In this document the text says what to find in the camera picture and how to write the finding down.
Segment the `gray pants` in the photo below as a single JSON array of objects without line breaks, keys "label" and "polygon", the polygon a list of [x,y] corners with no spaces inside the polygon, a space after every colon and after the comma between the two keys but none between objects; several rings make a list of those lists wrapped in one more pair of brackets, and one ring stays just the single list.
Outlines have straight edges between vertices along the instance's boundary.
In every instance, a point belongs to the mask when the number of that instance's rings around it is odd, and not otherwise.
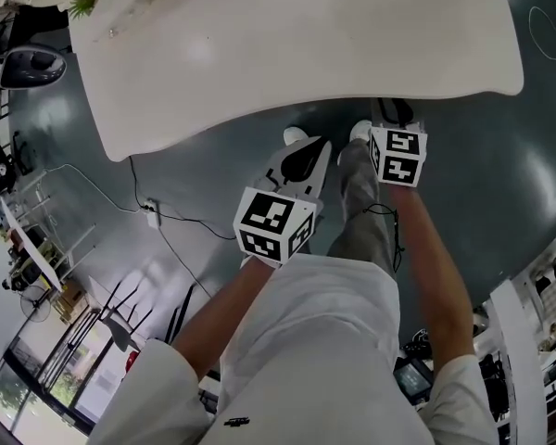
[{"label": "gray pants", "polygon": [[357,139],[344,148],[340,174],[345,225],[327,255],[372,262],[395,279],[385,216],[362,212],[379,202],[379,182],[365,141]]}]

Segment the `green plant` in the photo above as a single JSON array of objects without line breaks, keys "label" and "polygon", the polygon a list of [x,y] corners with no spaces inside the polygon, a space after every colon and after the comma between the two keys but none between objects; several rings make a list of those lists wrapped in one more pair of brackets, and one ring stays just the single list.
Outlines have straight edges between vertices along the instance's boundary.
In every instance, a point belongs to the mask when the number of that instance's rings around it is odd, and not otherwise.
[{"label": "green plant", "polygon": [[[3,366],[0,370],[0,404],[7,410],[18,411],[20,406],[29,394],[29,388],[8,366]],[[36,401],[36,397],[31,394],[30,402]]]},{"label": "green plant", "polygon": [[88,17],[93,13],[98,0],[70,0],[68,12],[72,19]]},{"label": "green plant", "polygon": [[71,404],[72,399],[74,399],[74,394],[76,394],[76,391],[81,386],[81,383],[81,379],[75,377],[68,371],[64,371],[57,379],[50,392],[52,396],[68,407]]}]

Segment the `white sneaker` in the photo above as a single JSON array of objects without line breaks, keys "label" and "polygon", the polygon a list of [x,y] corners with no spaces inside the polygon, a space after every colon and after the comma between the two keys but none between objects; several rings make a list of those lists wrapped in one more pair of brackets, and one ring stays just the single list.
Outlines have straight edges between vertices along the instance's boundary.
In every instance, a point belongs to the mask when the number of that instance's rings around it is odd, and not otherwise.
[{"label": "white sneaker", "polygon": [[350,142],[352,140],[361,139],[365,142],[369,142],[371,140],[371,127],[373,123],[371,121],[360,121],[350,131]]},{"label": "white sneaker", "polygon": [[283,136],[284,143],[287,146],[293,145],[299,140],[305,140],[306,138],[309,138],[307,133],[303,129],[299,129],[298,127],[288,127],[287,129],[284,129]]}]

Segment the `small logo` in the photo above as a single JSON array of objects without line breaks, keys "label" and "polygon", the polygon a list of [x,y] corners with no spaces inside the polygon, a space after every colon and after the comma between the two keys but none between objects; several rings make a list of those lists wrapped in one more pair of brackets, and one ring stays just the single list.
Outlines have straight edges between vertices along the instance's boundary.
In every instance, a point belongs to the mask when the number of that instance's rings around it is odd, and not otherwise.
[{"label": "small logo", "polygon": [[226,426],[246,426],[249,423],[249,417],[235,417],[234,419],[227,420],[224,424]]}]

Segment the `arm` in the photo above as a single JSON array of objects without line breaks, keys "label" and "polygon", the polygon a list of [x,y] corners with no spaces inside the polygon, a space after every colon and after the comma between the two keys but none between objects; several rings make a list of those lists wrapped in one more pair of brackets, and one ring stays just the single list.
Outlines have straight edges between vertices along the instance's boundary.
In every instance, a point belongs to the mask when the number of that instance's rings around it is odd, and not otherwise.
[{"label": "arm", "polygon": [[272,267],[252,258],[175,338],[172,346],[194,368],[198,380],[221,357],[237,326],[273,272]]},{"label": "arm", "polygon": [[172,347],[148,341],[96,424],[89,445],[195,443],[209,427],[198,382],[221,357],[272,273],[272,267],[251,259],[190,320]]},{"label": "arm", "polygon": [[451,360],[474,354],[472,303],[418,193],[393,185],[390,193],[404,226],[438,374]]}]

